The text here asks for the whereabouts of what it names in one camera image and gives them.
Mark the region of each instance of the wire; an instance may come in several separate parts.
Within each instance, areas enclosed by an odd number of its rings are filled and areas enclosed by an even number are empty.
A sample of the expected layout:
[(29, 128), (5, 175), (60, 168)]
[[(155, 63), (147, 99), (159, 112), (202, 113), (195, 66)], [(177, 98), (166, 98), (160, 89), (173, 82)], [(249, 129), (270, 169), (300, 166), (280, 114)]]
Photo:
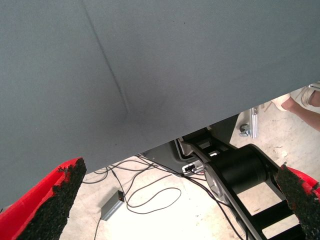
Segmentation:
[(97, 225), (96, 225), (96, 228), (95, 228), (95, 234), (94, 234), (94, 239), (93, 239), (93, 240), (96, 240), (97, 232), (98, 232), (98, 227), (99, 227), (99, 223), (100, 223), (100, 221), (101, 221), (101, 218), (99, 218), (99, 221), (98, 221), (98, 223), (97, 223)]
[(140, 161), (137, 161), (137, 160), (125, 160), (125, 161), (122, 161), (120, 163), (118, 163), (117, 165), (111, 165), (112, 167), (110, 166), (106, 166), (105, 167), (105, 171), (103, 172), (96, 172), (94, 171), (95, 174), (98, 174), (98, 175), (101, 175), (101, 174), (105, 174), (105, 176), (103, 176), (101, 179), (97, 180), (97, 181), (92, 181), (92, 182), (88, 182), (88, 181), (82, 181), (83, 184), (97, 184), (97, 183), (100, 183), (102, 182), (103, 180), (105, 180), (107, 177), (108, 177), (108, 173), (109, 173), (109, 170), (108, 168), (111, 170), (111, 169), (114, 169), (114, 168), (118, 168), (118, 169), (123, 169), (123, 170), (127, 170), (127, 171), (133, 171), (133, 172), (139, 172), (141, 171), (142, 169), (129, 169), (129, 168), (125, 168), (125, 167), (120, 167), (119, 165), (121, 164), (124, 164), (124, 163), (127, 163), (127, 162), (136, 162), (136, 163), (140, 163), (140, 164), (143, 164), (143, 165), (150, 165), (150, 163), (148, 164), (145, 164), (143, 162), (140, 162)]
[[(125, 192), (125, 190), (124, 190), (124, 188), (123, 188), (123, 186), (122, 186), (122, 184), (121, 184), (121, 182), (120, 182), (117, 174), (113, 171), (113, 169), (111, 169), (112, 174), (113, 174), (114, 177), (117, 179), (117, 181), (118, 181), (118, 183), (119, 183), (119, 185), (120, 185), (120, 187), (121, 187), (121, 189), (122, 189), (122, 191), (123, 191), (124, 200), (125, 200), (125, 203), (126, 203), (126, 208), (127, 208), (130, 212), (132, 212), (132, 213), (145, 215), (145, 214), (150, 214), (150, 213), (153, 213), (153, 212), (156, 212), (156, 211), (159, 211), (159, 210), (166, 209), (166, 208), (170, 207), (172, 204), (174, 204), (174, 203), (180, 198), (180, 196), (181, 196), (181, 194), (182, 194), (182, 191), (181, 191), (179, 188), (177, 188), (177, 187), (167, 187), (167, 188), (164, 188), (164, 189), (158, 191), (158, 192), (157, 192), (155, 195), (153, 195), (150, 199), (148, 199), (147, 201), (145, 201), (145, 202), (143, 202), (143, 203), (141, 203), (141, 204), (139, 204), (139, 205), (135, 205), (135, 206), (130, 205), (130, 204), (129, 204), (130, 199), (131, 199), (132, 196), (133, 196), (134, 194), (136, 194), (138, 191), (140, 191), (140, 190), (142, 190), (142, 189), (144, 189), (144, 188), (146, 188), (146, 187), (148, 187), (148, 186), (150, 186), (150, 185), (152, 185), (152, 184), (155, 184), (155, 183), (159, 182), (160, 180), (162, 180), (162, 179), (164, 179), (164, 178), (167, 178), (167, 177), (170, 177), (170, 176), (171, 176), (171, 174), (170, 174), (170, 175), (165, 175), (165, 176), (163, 176), (163, 177), (161, 177), (161, 178), (159, 178), (159, 179), (157, 179), (157, 180), (149, 183), (148, 185), (145, 185), (145, 186), (143, 186), (143, 187), (141, 187), (141, 188), (138, 188), (138, 189), (135, 190), (135, 191), (130, 195), (130, 197), (127, 199), (126, 196), (127, 196), (127, 194), (129, 193), (129, 191), (130, 191), (130, 189), (131, 189), (131, 187), (132, 187), (132, 185), (133, 185), (133, 182), (134, 182), (135, 178), (136, 178), (139, 174), (141, 174), (141, 173), (143, 173), (144, 171), (148, 170), (149, 167), (151, 167), (151, 166), (153, 166), (153, 165), (150, 164), (147, 168), (143, 169), (141, 172), (137, 173), (137, 174), (133, 177), (132, 182), (131, 182), (131, 185), (130, 185), (130, 187), (128, 188), (128, 190), (127, 190), (126, 192)], [(167, 205), (167, 206), (165, 206), (165, 207), (157, 208), (157, 209), (154, 209), (154, 210), (151, 210), (151, 211), (147, 211), (147, 212), (137, 212), (137, 211), (133, 211), (132, 209), (130, 209), (130, 208), (138, 208), (138, 207), (141, 207), (141, 206), (147, 204), (147, 203), (150, 202), (153, 198), (155, 198), (158, 194), (162, 193), (163, 191), (169, 190), (169, 189), (175, 189), (175, 190), (178, 190), (178, 191), (179, 191), (179, 196), (178, 196), (172, 203), (170, 203), (169, 205)]]
[(108, 177), (108, 173), (109, 173), (108, 167), (106, 167), (106, 172), (103, 172), (103, 173), (106, 173), (105, 176), (103, 176), (103, 177), (102, 177), (101, 179), (99, 179), (98, 181), (92, 181), (92, 182), (90, 182), (90, 181), (82, 181), (82, 183), (83, 183), (83, 184), (97, 184), (97, 183), (102, 182), (103, 180), (105, 180), (105, 179)]
[[(140, 157), (139, 157), (139, 155), (137, 155), (136, 157), (138, 157), (138, 158), (142, 157), (142, 158), (144, 158), (145, 160), (149, 160), (149, 161), (154, 162), (155, 164), (157, 164), (157, 165), (159, 165), (159, 166), (163, 166), (163, 165), (159, 164), (158, 162), (156, 162), (156, 161), (154, 161), (154, 160), (150, 160), (150, 159), (148, 159), (148, 158), (146, 158), (146, 157), (144, 157), (144, 156), (140, 156)], [(184, 175), (184, 174), (182, 174), (181, 176), (182, 176), (183, 178), (189, 180), (190, 182), (196, 184), (197, 186), (201, 187), (203, 190), (205, 190), (205, 191), (208, 193), (208, 195), (209, 195), (209, 196), (216, 202), (216, 204), (219, 206), (219, 208), (220, 208), (220, 210), (222, 211), (224, 217), (225, 217), (226, 220), (228, 221), (229, 225), (231, 226), (232, 230), (233, 230), (234, 233), (237, 235), (237, 237), (238, 237), (240, 240), (244, 240), (244, 239), (240, 236), (240, 234), (238, 233), (238, 231), (236, 230), (235, 226), (234, 226), (234, 225), (232, 224), (232, 222), (230, 221), (228, 215), (226, 214), (225, 210), (222, 208), (221, 205), (224, 205), (224, 206), (226, 206), (226, 207), (228, 207), (228, 208), (234, 209), (233, 206), (228, 205), (228, 204), (226, 204), (226, 203), (224, 203), (224, 202), (222, 202), (222, 201), (217, 200), (216, 197), (215, 197), (204, 185), (202, 185), (201, 183), (193, 180), (193, 178), (191, 178), (191, 177), (189, 177), (189, 176), (186, 176), (186, 175)]]
[[(144, 188), (146, 188), (146, 187), (148, 187), (148, 186), (150, 186), (150, 185), (152, 185), (152, 184), (154, 184), (154, 183), (156, 183), (156, 182), (158, 182), (158, 181), (160, 181), (160, 180), (162, 180), (162, 179), (164, 179), (164, 178), (167, 178), (167, 177), (171, 176), (171, 175), (165, 175), (165, 176), (163, 176), (163, 177), (155, 180), (154, 182), (151, 182), (151, 183), (149, 183), (148, 185), (143, 186), (143, 187), (137, 189), (136, 191), (134, 191), (134, 192), (131, 194), (131, 196), (130, 196), (130, 197), (128, 198), (128, 200), (127, 200), (126, 195), (129, 193), (129, 191), (130, 191), (130, 189), (132, 188), (133, 183), (134, 183), (134, 181), (135, 181), (135, 179), (136, 179), (136, 177), (137, 177), (138, 175), (142, 174), (143, 172), (145, 172), (145, 171), (147, 171), (147, 170), (157, 169), (157, 170), (160, 170), (160, 171), (163, 171), (163, 172), (170, 173), (170, 174), (175, 175), (175, 176), (180, 177), (180, 178), (185, 178), (185, 179), (189, 180), (190, 182), (192, 182), (193, 184), (195, 184), (195, 185), (199, 186), (200, 188), (202, 188), (205, 192), (207, 192), (207, 194), (209, 195), (209, 197), (211, 197), (211, 198), (217, 203), (218, 207), (219, 207), (220, 210), (222, 211), (224, 217), (225, 217), (226, 220), (228, 221), (228, 223), (229, 223), (229, 225), (231, 226), (231, 228), (232, 228), (232, 230), (234, 231), (234, 233), (238, 236), (238, 238), (239, 238), (240, 240), (244, 240), (244, 239), (240, 236), (240, 234), (237, 232), (237, 230), (235, 229), (234, 225), (233, 225), (232, 222), (230, 221), (230, 219), (229, 219), (228, 215), (226, 214), (225, 210), (222, 208), (222, 205), (224, 205), (224, 206), (226, 206), (226, 207), (228, 207), (228, 208), (230, 208), (230, 209), (234, 209), (233, 206), (231, 206), (231, 205), (229, 205), (229, 204), (226, 204), (226, 203), (224, 203), (224, 202), (219, 201), (218, 199), (216, 199), (216, 197), (212, 194), (212, 192), (211, 192), (209, 189), (207, 189), (204, 185), (202, 185), (201, 183), (199, 183), (199, 182), (196, 181), (196, 180), (206, 181), (205, 179), (201, 179), (201, 178), (198, 178), (198, 177), (186, 176), (186, 175), (184, 175), (182, 172), (177, 172), (177, 171), (173, 170), (172, 168), (170, 168), (170, 167), (168, 167), (168, 166), (162, 165), (162, 164), (160, 164), (160, 163), (158, 163), (158, 162), (156, 162), (156, 161), (154, 161), (154, 160), (150, 160), (150, 159), (148, 159), (148, 158), (146, 158), (146, 157), (144, 157), (143, 155), (140, 155), (140, 154), (139, 154), (139, 155), (136, 155), (136, 157), (138, 157), (138, 158), (139, 158), (140, 160), (142, 160), (143, 162), (137, 161), (137, 160), (125, 160), (125, 161), (122, 161), (122, 162), (118, 163), (117, 165), (110, 165), (111, 167), (110, 167), (110, 166), (107, 166), (107, 167), (105, 167), (106, 170), (105, 170), (104, 172), (94, 172), (95, 174), (106, 174), (102, 179), (100, 179), (100, 180), (98, 180), (98, 181), (95, 181), (95, 182), (84, 182), (84, 181), (83, 181), (83, 183), (84, 183), (84, 184), (95, 184), (95, 183), (99, 183), (99, 182), (103, 181), (104, 179), (106, 179), (107, 176), (108, 176), (109, 171), (111, 171), (112, 174), (114, 175), (114, 177), (117, 179), (117, 181), (118, 181), (118, 183), (119, 183), (119, 185), (120, 185), (120, 187), (121, 187), (121, 189), (122, 189), (122, 191), (123, 191), (124, 200), (125, 200), (125, 202), (126, 202), (126, 208), (127, 208), (130, 212), (133, 212), (133, 213), (136, 213), (136, 214), (145, 215), (145, 214), (150, 214), (150, 213), (153, 213), (153, 212), (155, 212), (155, 211), (159, 211), (159, 210), (166, 209), (166, 208), (170, 207), (171, 205), (173, 205), (173, 204), (180, 198), (180, 196), (181, 196), (181, 194), (182, 194), (182, 191), (181, 191), (179, 188), (176, 188), (176, 187), (168, 187), (168, 188), (162, 189), (162, 190), (160, 190), (159, 192), (157, 192), (155, 195), (153, 195), (153, 196), (152, 196), (150, 199), (148, 199), (146, 202), (143, 202), (143, 203), (141, 203), (141, 204), (139, 204), (139, 205), (136, 205), (136, 206), (132, 206), (132, 205), (129, 204), (129, 201), (130, 201), (131, 197), (132, 197), (135, 193), (137, 193), (138, 191), (140, 191), (140, 190), (142, 190), (142, 189), (144, 189)], [(129, 168), (125, 168), (125, 167), (119, 167), (119, 165), (124, 164), (124, 163), (127, 163), (127, 162), (136, 162), (136, 163), (139, 163), (139, 164), (142, 164), (142, 165), (146, 165), (146, 166), (148, 166), (148, 167), (146, 167), (146, 168), (144, 168), (144, 169), (129, 169)], [(131, 184), (130, 184), (130, 186), (129, 186), (129, 188), (127, 189), (126, 192), (124, 191), (124, 188), (123, 188), (123, 186), (122, 186), (122, 184), (121, 184), (118, 176), (117, 176), (116, 173), (113, 171), (114, 168), (118, 168), (118, 169), (122, 169), (122, 170), (126, 170), (126, 171), (138, 172), (138, 173), (136, 173), (136, 174), (134, 175), (134, 177), (133, 177), (133, 179), (132, 179), (132, 181), (131, 181)], [(141, 206), (147, 204), (148, 202), (150, 202), (153, 198), (155, 198), (155, 197), (156, 197), (158, 194), (160, 194), (161, 192), (163, 192), (163, 191), (165, 191), (165, 190), (169, 190), (169, 189), (178, 190), (180, 193), (179, 193), (179, 196), (177, 197), (176, 200), (174, 200), (171, 204), (169, 204), (169, 205), (167, 205), (167, 206), (165, 206), (165, 207), (158, 208), (158, 209), (155, 209), (155, 210), (152, 210), (152, 211), (148, 211), (148, 212), (136, 212), (136, 211), (133, 211), (132, 209), (129, 208), (129, 207), (131, 207), (131, 208), (141, 207)], [(99, 222), (98, 222), (98, 224), (97, 224), (97, 227), (96, 227), (94, 239), (96, 239), (97, 230), (98, 230), (98, 226), (99, 226), (100, 220), (99, 220)]]

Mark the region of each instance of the concrete floor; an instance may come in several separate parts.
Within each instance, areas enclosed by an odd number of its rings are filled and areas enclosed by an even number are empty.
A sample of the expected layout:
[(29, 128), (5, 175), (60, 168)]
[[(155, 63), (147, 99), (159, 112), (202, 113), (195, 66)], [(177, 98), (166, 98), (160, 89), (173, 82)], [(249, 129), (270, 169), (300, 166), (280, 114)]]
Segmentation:
[[(239, 136), (238, 127), (248, 122), (248, 113), (242, 112), (234, 129), (231, 144), (241, 147), (252, 143), (261, 148), (278, 165), (287, 163), (288, 166), (305, 172), (320, 180), (320, 132), (305, 124), (290, 112), (281, 112), (274, 105), (264, 112), (260, 109), (258, 116), (259, 136), (257, 139)], [(138, 163), (124, 163), (122, 167), (142, 169), (146, 166)], [(136, 172), (116, 169), (125, 190), (129, 187), (130, 179)], [(145, 171), (139, 175), (133, 186), (142, 187), (166, 173), (157, 169)], [(86, 181), (96, 181), (103, 175), (94, 173), (85, 176)], [(123, 204), (108, 221), (100, 221), (97, 230), (97, 240), (163, 240), (163, 239), (198, 239), (198, 240), (229, 240), (238, 239), (228, 222), (219, 210), (217, 204), (208, 197), (207, 193), (198, 186), (185, 179), (169, 176), (160, 182), (143, 189), (132, 198), (132, 205), (148, 200), (159, 190), (175, 187), (181, 190), (181, 197), (169, 208), (150, 214), (135, 214), (126, 209)], [(82, 184), (74, 205), (70, 211), (70, 218), (61, 240), (93, 240), (101, 207), (118, 190), (120, 186), (112, 174), (102, 182), (96, 184)], [(164, 207), (173, 202), (180, 192), (169, 189), (156, 196), (145, 206), (136, 208), (137, 212)], [(253, 214), (279, 202), (278, 197), (260, 184), (239, 194), (240, 199)], [(264, 232), (267, 237), (274, 236), (281, 229), (297, 224), (295, 216), (277, 223)]]

